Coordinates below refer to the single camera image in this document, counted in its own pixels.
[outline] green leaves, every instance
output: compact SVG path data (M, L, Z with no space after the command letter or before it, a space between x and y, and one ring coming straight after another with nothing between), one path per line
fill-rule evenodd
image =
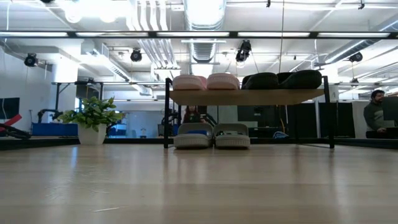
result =
M93 129L94 129L94 131L98 132L99 131L98 130L98 125L93 125Z
M123 114L116 113L114 110L107 110L108 108L115 109L113 104L114 98L108 100L99 100L95 96L90 99L82 99L84 109L82 112L66 111L60 116L64 123L78 123L84 125L85 128L93 128L98 132L100 124L109 126L123 118Z

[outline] potted plant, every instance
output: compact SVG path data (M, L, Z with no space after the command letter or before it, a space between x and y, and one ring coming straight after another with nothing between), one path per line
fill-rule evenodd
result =
M100 145L104 142L108 126L122 119L122 114L114 110L114 98L99 100L93 96L90 99L83 99L84 108L81 112L66 111L60 116L64 123L76 123L78 125L78 136L80 144Z

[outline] wooden shelf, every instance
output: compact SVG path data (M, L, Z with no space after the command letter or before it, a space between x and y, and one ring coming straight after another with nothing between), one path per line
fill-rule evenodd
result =
M296 105L322 96L323 90L175 90L170 98L178 105Z

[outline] wooden floor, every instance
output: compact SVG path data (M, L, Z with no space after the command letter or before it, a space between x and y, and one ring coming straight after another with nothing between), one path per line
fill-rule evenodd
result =
M398 223L398 151L161 145L0 152L1 223Z

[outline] track light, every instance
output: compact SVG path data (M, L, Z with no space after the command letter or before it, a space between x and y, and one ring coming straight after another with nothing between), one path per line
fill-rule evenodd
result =
M348 58L348 60L350 62L360 62L360 61L362 61L362 59L363 59L363 56L362 56L361 52L358 52Z
M236 54L237 62L244 62L249 57L251 51L251 44L249 40L243 40L243 43Z
M133 49L130 59L133 62L140 62L142 60L142 54L140 49Z
M36 53L29 53L27 54L27 57L25 58L24 64L30 68L36 67L37 64L39 63L39 60L37 60Z
M55 0L40 0L40 1L42 1L42 3L48 4L48 3L54 2Z

